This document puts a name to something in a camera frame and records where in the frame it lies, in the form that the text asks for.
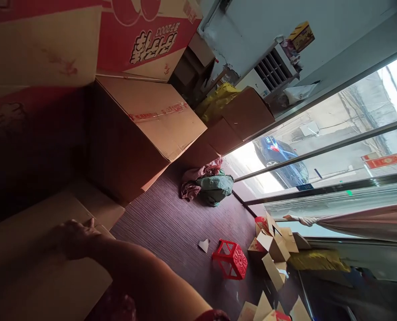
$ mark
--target white plastic bag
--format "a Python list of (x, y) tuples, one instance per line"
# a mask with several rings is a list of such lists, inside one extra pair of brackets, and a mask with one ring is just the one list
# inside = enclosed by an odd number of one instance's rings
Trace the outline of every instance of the white plastic bag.
[(289, 105), (294, 105), (298, 101), (307, 99), (316, 86), (317, 84), (290, 87), (283, 90), (283, 92), (289, 99)]

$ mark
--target yellow plastic bag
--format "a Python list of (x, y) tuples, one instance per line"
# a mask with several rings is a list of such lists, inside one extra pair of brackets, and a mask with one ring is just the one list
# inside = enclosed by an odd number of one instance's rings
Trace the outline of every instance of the yellow plastic bag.
[(225, 82), (198, 105), (195, 113), (201, 118), (203, 123), (208, 123), (212, 119), (220, 117), (223, 108), (240, 92), (229, 82)]
[(292, 253), (289, 263), (296, 270), (351, 271), (351, 268), (341, 261), (338, 251), (335, 250), (310, 250)]

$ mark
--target curtain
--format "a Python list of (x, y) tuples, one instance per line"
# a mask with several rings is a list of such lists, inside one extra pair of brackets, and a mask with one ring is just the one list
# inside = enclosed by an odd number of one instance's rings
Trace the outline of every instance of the curtain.
[(283, 218), (288, 221), (298, 221), (306, 226), (317, 224), (328, 230), (348, 235), (397, 242), (397, 205), (322, 218), (293, 215), (286, 215)]

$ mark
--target hand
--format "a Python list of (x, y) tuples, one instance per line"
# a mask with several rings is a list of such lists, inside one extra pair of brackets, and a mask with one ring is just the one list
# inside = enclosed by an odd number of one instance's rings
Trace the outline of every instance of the hand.
[(94, 218), (84, 225), (75, 220), (69, 220), (61, 225), (61, 250), (68, 259), (82, 259), (87, 256), (91, 241), (98, 237), (100, 232), (94, 228)]

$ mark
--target person's arm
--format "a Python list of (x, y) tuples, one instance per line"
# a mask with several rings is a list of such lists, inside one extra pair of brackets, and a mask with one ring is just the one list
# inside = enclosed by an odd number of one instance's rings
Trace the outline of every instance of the person's arm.
[(162, 260), (143, 247), (100, 234), (86, 226), (62, 225), (62, 249), (69, 259), (90, 257), (111, 275), (136, 304), (139, 320), (194, 321), (211, 310), (207, 302)]

